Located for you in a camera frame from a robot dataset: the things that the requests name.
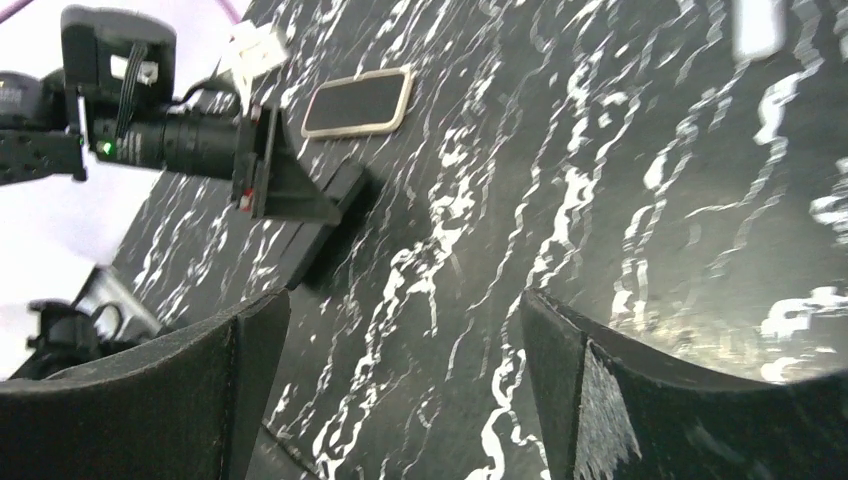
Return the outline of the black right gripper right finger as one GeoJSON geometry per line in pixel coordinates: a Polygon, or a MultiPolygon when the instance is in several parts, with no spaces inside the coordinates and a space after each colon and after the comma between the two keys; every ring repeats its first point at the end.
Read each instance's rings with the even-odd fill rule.
{"type": "Polygon", "coordinates": [[[555,479],[843,479],[847,375],[710,370],[528,289],[520,317],[555,479]]]}

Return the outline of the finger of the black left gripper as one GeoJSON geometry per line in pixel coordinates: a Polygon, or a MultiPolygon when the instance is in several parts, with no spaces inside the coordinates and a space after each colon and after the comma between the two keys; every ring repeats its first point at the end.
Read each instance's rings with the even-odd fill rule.
{"type": "Polygon", "coordinates": [[[293,227],[281,254],[281,281],[285,289],[294,290],[301,284],[367,180],[365,167],[353,158],[345,158],[320,185],[319,200],[324,200],[323,206],[329,210],[324,216],[293,227]]]}
{"type": "Polygon", "coordinates": [[[327,214],[313,182],[290,145],[284,112],[264,109],[267,130],[261,164],[261,218],[305,221],[327,214]]]}

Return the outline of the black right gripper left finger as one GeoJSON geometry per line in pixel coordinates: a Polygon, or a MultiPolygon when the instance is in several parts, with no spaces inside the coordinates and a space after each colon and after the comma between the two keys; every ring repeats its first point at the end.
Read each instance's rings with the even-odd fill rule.
{"type": "Polygon", "coordinates": [[[5,479],[242,479],[289,323],[270,290],[44,380],[1,385],[5,479]]]}

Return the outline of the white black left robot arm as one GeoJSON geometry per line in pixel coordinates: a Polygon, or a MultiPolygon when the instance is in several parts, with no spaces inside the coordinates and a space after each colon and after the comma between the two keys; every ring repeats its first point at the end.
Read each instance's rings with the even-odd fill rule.
{"type": "Polygon", "coordinates": [[[270,25],[237,24],[215,76],[191,87],[225,93],[231,110],[205,113],[175,98],[177,36],[123,9],[66,7],[63,65],[44,78],[1,76],[1,181],[87,177],[83,155],[115,165],[227,181],[231,203],[254,220],[289,221],[281,277],[295,289],[362,192],[365,169],[343,161],[313,181],[291,144],[286,115],[252,99],[253,80],[287,52],[270,25]]]}

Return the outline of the black screen smartphone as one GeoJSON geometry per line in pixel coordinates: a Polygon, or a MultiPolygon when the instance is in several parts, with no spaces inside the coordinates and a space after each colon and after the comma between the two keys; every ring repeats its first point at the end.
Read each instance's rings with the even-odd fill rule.
{"type": "Polygon", "coordinates": [[[406,115],[414,79],[404,65],[329,80],[312,94],[301,135],[318,140],[392,133],[406,115]]]}

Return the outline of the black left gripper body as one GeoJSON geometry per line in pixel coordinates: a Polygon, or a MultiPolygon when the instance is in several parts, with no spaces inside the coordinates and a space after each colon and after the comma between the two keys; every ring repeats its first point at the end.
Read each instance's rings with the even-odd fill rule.
{"type": "Polygon", "coordinates": [[[255,105],[247,115],[156,112],[133,120],[118,135],[118,121],[96,117],[88,122],[92,150],[107,163],[161,170],[231,183],[230,201],[255,219],[280,219],[273,205],[275,159],[285,140],[285,114],[255,105]]]}

